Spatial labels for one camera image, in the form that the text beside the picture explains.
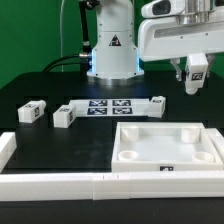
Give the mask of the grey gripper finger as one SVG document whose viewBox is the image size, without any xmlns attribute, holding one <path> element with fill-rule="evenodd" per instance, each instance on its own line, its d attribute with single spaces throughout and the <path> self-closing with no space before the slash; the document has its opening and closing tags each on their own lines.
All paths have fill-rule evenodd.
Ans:
<svg viewBox="0 0 224 224">
<path fill-rule="evenodd" d="M 185 72 L 179 67 L 180 59 L 179 58 L 171 59 L 170 63 L 176 70 L 176 79 L 178 81 L 184 81 L 185 80 Z"/>
<path fill-rule="evenodd" d="M 206 58 L 208 61 L 208 69 L 207 72 L 210 72 L 213 62 L 215 61 L 215 54 L 206 54 Z"/>
</svg>

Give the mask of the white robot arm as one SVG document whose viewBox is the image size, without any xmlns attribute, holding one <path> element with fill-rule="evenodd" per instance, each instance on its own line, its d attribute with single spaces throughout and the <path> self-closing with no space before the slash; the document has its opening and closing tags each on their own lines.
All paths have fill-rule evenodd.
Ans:
<svg viewBox="0 0 224 224">
<path fill-rule="evenodd" d="M 140 62 L 224 52 L 224 0 L 152 0 L 134 27 L 132 0 L 79 0 L 96 11 L 97 44 L 87 77 L 105 84 L 141 76 Z"/>
</svg>

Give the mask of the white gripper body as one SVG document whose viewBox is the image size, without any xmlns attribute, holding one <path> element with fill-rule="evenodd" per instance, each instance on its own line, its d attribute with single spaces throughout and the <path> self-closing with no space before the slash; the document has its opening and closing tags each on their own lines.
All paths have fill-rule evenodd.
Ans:
<svg viewBox="0 0 224 224">
<path fill-rule="evenodd" d="M 214 0 L 153 0 L 141 14 L 138 49 L 144 62 L 224 52 L 224 5 Z"/>
</svg>

